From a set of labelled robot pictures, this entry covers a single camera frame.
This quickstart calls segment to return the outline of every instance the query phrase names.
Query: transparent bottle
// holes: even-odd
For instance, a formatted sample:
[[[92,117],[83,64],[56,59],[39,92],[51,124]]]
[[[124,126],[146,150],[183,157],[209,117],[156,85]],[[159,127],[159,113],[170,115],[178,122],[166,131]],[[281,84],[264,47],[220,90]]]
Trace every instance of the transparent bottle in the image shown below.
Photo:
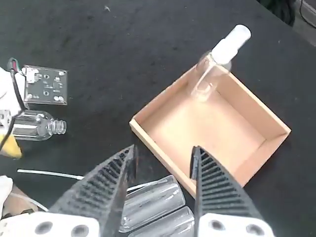
[[[45,111],[25,110],[16,118],[12,134],[18,140],[43,141],[54,134],[65,134],[66,129],[65,121]]]
[[[230,72],[231,60],[250,37],[251,32],[247,27],[236,25],[211,51],[203,54],[189,81],[189,94],[200,102],[207,101],[221,76]]]

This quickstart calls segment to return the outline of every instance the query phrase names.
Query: screw hole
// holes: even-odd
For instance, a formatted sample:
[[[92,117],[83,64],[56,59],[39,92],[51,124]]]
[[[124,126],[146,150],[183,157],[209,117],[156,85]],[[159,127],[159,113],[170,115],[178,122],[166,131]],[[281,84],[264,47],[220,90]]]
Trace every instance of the screw hole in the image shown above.
[[[257,225],[249,225],[246,227],[246,230],[249,234],[256,236],[263,236],[265,234],[264,231]]]
[[[38,226],[35,228],[35,234],[37,235],[44,235],[50,231],[52,228],[53,223],[50,221],[45,221],[40,223]]]
[[[79,225],[71,231],[72,237],[86,237],[89,234],[89,227],[86,225]]]
[[[217,230],[217,231],[223,231],[225,229],[224,225],[220,221],[211,221],[209,223],[210,227]]]

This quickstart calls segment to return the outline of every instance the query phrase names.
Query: black mat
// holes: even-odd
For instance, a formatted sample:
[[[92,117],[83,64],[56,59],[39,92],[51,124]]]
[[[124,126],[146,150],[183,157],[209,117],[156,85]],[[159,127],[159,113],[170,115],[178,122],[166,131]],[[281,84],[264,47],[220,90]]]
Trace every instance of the black mat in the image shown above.
[[[276,236],[316,236],[316,51],[255,0],[3,0],[0,19],[0,65],[14,56],[69,70],[68,106],[44,107],[68,122],[67,135],[20,143],[21,160],[0,161],[2,174],[47,206],[73,181],[16,168],[91,170],[137,141],[128,125],[136,112],[236,24],[247,25],[253,36],[233,73],[293,132],[246,191]],[[140,150],[139,182],[168,174]]]

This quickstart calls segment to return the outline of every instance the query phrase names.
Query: bottle cap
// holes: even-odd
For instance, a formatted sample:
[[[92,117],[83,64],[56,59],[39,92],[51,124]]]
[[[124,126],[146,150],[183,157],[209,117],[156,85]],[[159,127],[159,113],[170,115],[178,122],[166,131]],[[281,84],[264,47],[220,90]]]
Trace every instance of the bottle cap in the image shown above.
[[[228,64],[250,37],[251,32],[247,27],[236,25],[226,38],[219,41],[212,49],[214,61],[220,65]]]

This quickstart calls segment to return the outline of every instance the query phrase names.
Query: bottle neck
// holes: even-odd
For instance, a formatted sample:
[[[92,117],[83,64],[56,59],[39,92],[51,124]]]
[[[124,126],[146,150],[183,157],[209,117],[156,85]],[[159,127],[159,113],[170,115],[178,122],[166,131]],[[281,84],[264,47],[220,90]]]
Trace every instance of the bottle neck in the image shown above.
[[[62,120],[51,119],[47,123],[47,132],[50,135],[65,134],[66,129],[67,129],[67,124],[65,121],[62,121]]]

